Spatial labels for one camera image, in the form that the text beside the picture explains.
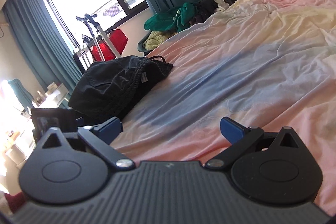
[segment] pink bedsheet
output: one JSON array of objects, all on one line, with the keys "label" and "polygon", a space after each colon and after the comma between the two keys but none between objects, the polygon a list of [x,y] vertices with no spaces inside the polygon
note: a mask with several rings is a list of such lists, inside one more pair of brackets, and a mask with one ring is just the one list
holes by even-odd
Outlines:
[{"label": "pink bedsheet", "polygon": [[239,0],[150,56],[174,68],[111,144],[141,160],[205,162],[230,144],[219,122],[292,126],[323,172],[315,203],[336,213],[336,0]]}]

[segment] green clothing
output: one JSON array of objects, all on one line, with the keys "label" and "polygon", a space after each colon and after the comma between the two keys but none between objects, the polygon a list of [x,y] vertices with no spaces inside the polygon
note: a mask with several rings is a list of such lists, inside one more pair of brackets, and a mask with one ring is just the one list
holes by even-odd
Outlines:
[{"label": "green clothing", "polygon": [[145,30],[152,31],[183,31],[190,27],[189,20],[196,15],[196,7],[189,2],[182,7],[172,8],[165,13],[152,16],[144,24]]}]

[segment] fabric tag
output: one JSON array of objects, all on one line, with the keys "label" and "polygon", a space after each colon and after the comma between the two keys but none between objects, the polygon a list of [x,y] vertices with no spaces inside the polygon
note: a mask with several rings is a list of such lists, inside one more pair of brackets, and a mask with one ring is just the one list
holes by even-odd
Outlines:
[{"label": "fabric tag", "polygon": [[147,77],[146,77],[146,73],[143,72],[143,73],[141,74],[141,83],[145,83],[145,82],[148,82],[148,79],[147,79]]}]

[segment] bag strap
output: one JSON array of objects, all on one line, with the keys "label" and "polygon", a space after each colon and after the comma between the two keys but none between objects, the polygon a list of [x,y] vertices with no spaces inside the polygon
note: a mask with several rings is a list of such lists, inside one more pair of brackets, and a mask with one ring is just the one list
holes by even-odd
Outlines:
[{"label": "bag strap", "polygon": [[152,59],[155,59],[155,58],[161,58],[162,61],[163,61],[164,63],[166,63],[166,60],[165,60],[161,55],[152,56],[152,57],[149,58],[149,60],[152,60]]}]

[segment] blue clamp pad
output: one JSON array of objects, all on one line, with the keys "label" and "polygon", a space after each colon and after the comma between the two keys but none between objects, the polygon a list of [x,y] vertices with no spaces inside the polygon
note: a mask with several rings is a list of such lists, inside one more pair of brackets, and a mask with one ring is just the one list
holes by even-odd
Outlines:
[{"label": "blue clamp pad", "polygon": [[220,132],[231,144],[235,144],[242,139],[249,130],[229,117],[224,117],[220,121]]},{"label": "blue clamp pad", "polygon": [[121,121],[117,117],[112,117],[106,122],[94,126],[90,131],[103,142],[110,145],[124,130]]}]

